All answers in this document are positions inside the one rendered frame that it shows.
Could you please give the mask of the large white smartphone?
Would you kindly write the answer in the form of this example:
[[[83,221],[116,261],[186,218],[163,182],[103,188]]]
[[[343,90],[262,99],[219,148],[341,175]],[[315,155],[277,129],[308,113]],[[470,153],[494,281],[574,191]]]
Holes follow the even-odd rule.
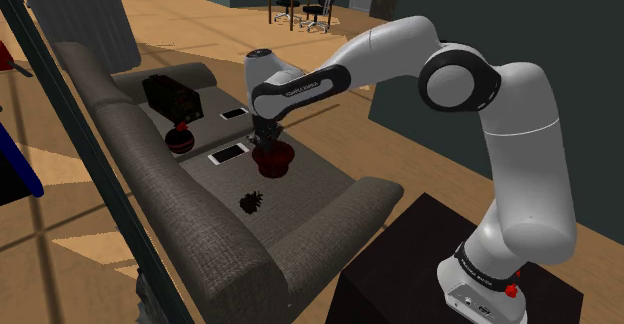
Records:
[[[249,149],[243,143],[236,143],[209,154],[208,159],[215,165],[221,165],[248,152]]]

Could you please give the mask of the dark floor lamp pole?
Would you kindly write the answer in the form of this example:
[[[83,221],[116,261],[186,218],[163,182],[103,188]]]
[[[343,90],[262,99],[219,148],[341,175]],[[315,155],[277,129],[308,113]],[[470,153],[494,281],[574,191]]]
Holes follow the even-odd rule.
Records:
[[[22,0],[0,9],[170,324],[195,324]]]

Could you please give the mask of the black box appliance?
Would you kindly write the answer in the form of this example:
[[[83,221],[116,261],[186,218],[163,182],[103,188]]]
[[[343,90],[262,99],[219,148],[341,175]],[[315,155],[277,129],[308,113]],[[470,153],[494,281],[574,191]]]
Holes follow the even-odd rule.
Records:
[[[188,124],[204,117],[199,93],[166,75],[151,75],[142,81],[150,108],[173,124]]]

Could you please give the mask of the dark brown pine cone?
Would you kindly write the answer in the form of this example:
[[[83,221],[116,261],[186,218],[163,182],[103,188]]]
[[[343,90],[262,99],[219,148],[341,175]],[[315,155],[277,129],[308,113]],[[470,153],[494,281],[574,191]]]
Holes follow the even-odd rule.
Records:
[[[247,214],[253,214],[258,211],[262,204],[263,195],[259,191],[253,191],[246,193],[244,197],[239,200],[240,208]]]

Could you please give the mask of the dark red round vase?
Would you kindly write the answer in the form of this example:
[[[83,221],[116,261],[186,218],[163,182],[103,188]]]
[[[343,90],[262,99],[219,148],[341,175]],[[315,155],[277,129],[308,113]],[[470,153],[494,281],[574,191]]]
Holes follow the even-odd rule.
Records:
[[[165,135],[168,149],[175,154],[189,152],[195,145],[195,138],[185,122],[180,122]]]

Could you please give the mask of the dark robot stand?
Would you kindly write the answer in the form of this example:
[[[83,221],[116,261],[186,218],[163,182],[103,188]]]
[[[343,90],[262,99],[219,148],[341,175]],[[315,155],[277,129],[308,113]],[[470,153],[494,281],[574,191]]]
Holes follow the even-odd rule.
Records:
[[[341,272],[325,324],[580,324],[582,293],[534,263],[503,287],[520,319],[491,305],[455,253],[475,229],[422,194]]]

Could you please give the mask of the grey draped round table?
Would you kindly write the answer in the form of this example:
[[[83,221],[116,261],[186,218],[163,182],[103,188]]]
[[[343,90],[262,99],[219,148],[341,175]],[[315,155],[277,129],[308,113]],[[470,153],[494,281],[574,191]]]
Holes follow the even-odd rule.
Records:
[[[122,0],[26,0],[49,44],[86,46],[109,73],[141,63]]]

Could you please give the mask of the dark red bowl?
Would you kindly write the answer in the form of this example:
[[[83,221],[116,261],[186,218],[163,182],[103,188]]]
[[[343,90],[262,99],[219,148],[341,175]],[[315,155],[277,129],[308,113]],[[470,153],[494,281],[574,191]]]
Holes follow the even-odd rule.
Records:
[[[293,147],[283,141],[275,141],[269,151],[261,147],[252,150],[252,158],[258,166],[259,173],[266,178],[283,177],[289,170],[289,164],[295,157]]]

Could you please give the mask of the grey fabric sofa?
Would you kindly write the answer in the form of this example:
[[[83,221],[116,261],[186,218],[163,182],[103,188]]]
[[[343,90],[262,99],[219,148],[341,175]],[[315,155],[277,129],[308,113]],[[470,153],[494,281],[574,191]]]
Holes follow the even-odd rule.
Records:
[[[146,72],[113,76],[74,42],[55,51],[205,324],[292,324],[402,197],[399,184],[353,179],[300,143],[279,179],[249,154],[213,164],[208,155],[244,142],[251,120],[219,116],[238,101],[200,62],[162,69],[199,93],[204,112],[193,149],[176,156],[168,120],[147,103]],[[253,191],[262,204],[247,214],[239,200]]]

